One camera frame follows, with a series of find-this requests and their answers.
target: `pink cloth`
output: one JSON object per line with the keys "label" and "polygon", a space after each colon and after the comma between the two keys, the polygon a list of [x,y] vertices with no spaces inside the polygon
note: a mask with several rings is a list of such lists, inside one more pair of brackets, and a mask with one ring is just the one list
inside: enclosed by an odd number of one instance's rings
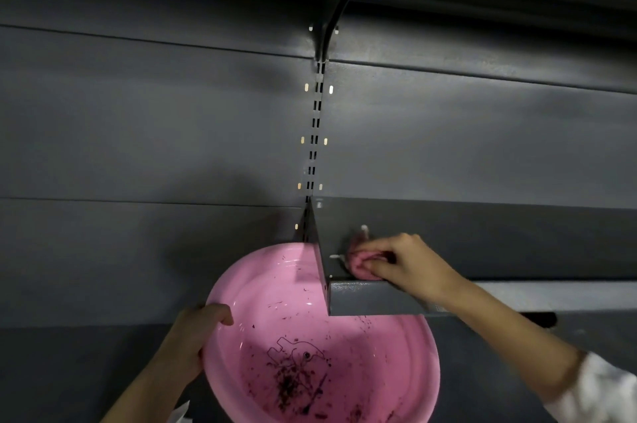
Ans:
{"label": "pink cloth", "polygon": [[350,273],[356,277],[356,279],[360,280],[382,280],[380,277],[376,277],[370,271],[368,271],[364,266],[363,262],[365,260],[373,260],[379,259],[387,261],[387,257],[384,252],[381,251],[354,251],[356,247],[358,247],[361,243],[366,242],[370,239],[369,232],[367,231],[367,227],[363,226],[361,231],[358,232],[350,242],[350,248],[347,250],[347,268]]}

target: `pink plastic bowl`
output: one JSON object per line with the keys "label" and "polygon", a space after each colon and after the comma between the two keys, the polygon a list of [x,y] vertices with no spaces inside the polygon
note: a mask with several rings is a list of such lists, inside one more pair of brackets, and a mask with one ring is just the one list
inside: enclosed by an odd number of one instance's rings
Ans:
{"label": "pink plastic bowl", "polygon": [[312,246],[257,250],[232,265],[208,302],[235,325],[203,349],[212,391],[235,423],[425,423],[440,386],[422,316],[329,317]]}

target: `shelf hole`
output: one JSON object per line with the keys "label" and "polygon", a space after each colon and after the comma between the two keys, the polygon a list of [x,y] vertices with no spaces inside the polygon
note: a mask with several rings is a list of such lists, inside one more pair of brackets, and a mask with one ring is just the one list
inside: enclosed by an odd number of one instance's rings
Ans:
{"label": "shelf hole", "polygon": [[520,314],[544,329],[552,329],[557,325],[557,315],[554,312],[521,312]]}

